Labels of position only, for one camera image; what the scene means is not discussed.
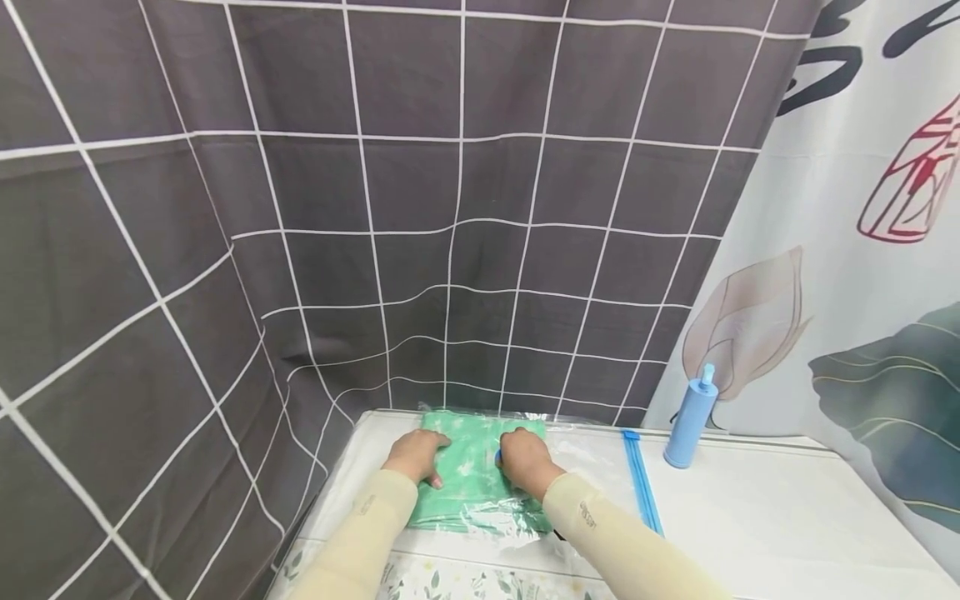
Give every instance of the arm sleeve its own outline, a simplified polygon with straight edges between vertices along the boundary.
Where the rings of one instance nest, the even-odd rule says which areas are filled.
[[[373,600],[396,536],[417,503],[417,486],[391,470],[373,474],[353,509],[307,567],[290,600]]]
[[[555,479],[543,508],[618,600],[731,599],[700,566],[578,475]]]

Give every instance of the hand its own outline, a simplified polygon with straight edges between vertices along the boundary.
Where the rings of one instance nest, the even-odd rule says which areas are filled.
[[[500,436],[500,458],[507,478],[540,502],[553,480],[566,473],[554,464],[543,440],[523,427]]]
[[[406,475],[414,484],[426,479],[427,483],[439,490],[444,486],[444,480],[437,473],[433,459],[437,455],[437,448],[448,445],[450,439],[442,433],[415,429],[394,442],[383,468]]]

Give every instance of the pink lotus bud print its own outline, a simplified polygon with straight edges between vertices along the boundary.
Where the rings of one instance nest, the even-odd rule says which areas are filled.
[[[860,233],[891,244],[926,238],[953,180],[958,146],[960,96],[900,148],[860,213]]]
[[[732,400],[790,352],[810,319],[801,321],[800,246],[721,281],[684,339],[684,371],[697,377],[713,363],[719,400]]]

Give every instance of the floral tablecloth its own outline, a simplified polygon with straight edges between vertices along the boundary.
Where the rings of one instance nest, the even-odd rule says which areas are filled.
[[[297,540],[268,600],[285,600],[321,542]],[[615,600],[603,581],[393,552],[376,600]]]

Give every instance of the folded green cloth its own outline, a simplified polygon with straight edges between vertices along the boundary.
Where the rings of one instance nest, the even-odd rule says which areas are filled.
[[[494,463],[500,434],[525,427],[543,438],[543,421],[433,411],[423,416],[422,426],[446,434],[452,444],[437,453],[443,488],[420,484],[408,527],[459,533],[480,530],[509,537],[553,530],[540,503],[515,489]]]

